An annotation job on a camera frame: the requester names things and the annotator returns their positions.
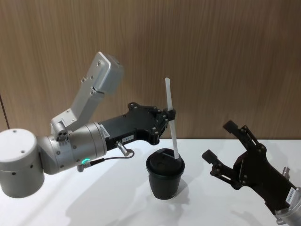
sticker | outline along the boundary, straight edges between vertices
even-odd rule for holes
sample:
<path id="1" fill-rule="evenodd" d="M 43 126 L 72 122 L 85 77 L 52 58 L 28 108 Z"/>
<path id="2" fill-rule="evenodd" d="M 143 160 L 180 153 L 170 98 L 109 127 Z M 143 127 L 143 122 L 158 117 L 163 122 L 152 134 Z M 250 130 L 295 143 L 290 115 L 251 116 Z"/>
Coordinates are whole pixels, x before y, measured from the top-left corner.
<path id="1" fill-rule="evenodd" d="M 105 127 L 102 124 L 100 124 L 99 127 L 100 127 L 101 132 L 104 135 L 104 138 L 110 137 L 108 131 L 105 129 Z"/>
<path id="2" fill-rule="evenodd" d="M 290 205 L 292 204 L 293 197 L 295 196 L 295 194 L 296 194 L 296 190 L 293 187 L 291 187 L 290 192 L 288 193 L 287 198 L 286 198 L 286 202 L 288 204 L 290 204 Z"/>
<path id="3" fill-rule="evenodd" d="M 124 142 L 127 142 L 127 141 L 132 140 L 132 139 L 134 139 L 134 135 L 130 135 L 128 137 L 122 138 L 121 142 L 124 143 Z"/>

tabletop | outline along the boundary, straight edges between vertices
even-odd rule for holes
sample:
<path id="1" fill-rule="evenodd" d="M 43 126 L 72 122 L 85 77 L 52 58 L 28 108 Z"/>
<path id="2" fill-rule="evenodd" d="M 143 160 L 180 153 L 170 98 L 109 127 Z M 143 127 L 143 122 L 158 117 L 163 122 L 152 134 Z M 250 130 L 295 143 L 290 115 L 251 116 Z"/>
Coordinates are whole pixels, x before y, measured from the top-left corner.
<path id="1" fill-rule="evenodd" d="M 267 158 L 282 172 L 288 166 L 290 181 L 301 185 L 301 140 L 261 140 Z M 201 158 L 211 149 L 232 167 L 245 149 L 238 140 L 178 140 L 185 161 L 178 194 L 156 199 L 150 189 L 146 159 L 160 148 L 172 148 L 170 139 L 156 146 L 144 141 L 126 145 L 132 159 L 102 162 L 78 173 L 72 168 L 45 175 L 35 194 L 13 199 L 0 191 L 0 226 L 276 226 L 276 218 L 251 188 L 234 190 L 210 175 L 212 165 Z M 118 149 L 106 157 L 121 156 Z"/>

black cup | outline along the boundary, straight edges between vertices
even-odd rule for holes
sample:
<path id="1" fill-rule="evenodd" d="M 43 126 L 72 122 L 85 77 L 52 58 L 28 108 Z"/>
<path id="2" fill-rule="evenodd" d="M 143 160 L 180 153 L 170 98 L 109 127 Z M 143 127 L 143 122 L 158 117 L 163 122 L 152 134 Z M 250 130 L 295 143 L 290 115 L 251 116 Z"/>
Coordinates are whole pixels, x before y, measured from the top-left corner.
<path id="1" fill-rule="evenodd" d="M 174 151 L 159 149 L 146 160 L 150 187 L 157 199 L 173 198 L 178 190 L 185 163 L 181 157 L 174 159 Z"/>

black lid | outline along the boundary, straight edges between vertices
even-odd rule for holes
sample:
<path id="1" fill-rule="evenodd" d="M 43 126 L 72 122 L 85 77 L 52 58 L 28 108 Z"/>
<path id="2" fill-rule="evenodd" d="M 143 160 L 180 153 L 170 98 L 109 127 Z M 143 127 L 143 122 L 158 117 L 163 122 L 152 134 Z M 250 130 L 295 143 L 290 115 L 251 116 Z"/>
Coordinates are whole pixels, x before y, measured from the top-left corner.
<path id="1" fill-rule="evenodd" d="M 149 167 L 156 174 L 172 176 L 182 170 L 182 158 L 174 159 L 171 149 L 159 149 L 149 156 Z"/>

white straw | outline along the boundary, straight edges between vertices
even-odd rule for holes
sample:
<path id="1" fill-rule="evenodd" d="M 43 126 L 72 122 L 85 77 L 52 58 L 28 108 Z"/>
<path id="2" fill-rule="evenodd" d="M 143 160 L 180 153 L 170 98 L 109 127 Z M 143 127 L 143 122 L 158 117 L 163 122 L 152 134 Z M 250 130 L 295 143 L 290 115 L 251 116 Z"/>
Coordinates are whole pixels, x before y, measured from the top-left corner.
<path id="1" fill-rule="evenodd" d="M 165 85 L 166 85 L 166 96 L 167 96 L 167 109 L 170 111 L 170 110 L 173 110 L 173 103 L 171 100 L 170 79 L 169 78 L 165 78 Z M 174 158 L 178 159 L 180 156 L 179 156 L 179 152 L 178 152 L 174 120 L 169 121 L 169 127 L 170 127 L 170 132 L 171 132 L 171 138 L 173 140 L 173 145 L 174 145 Z"/>

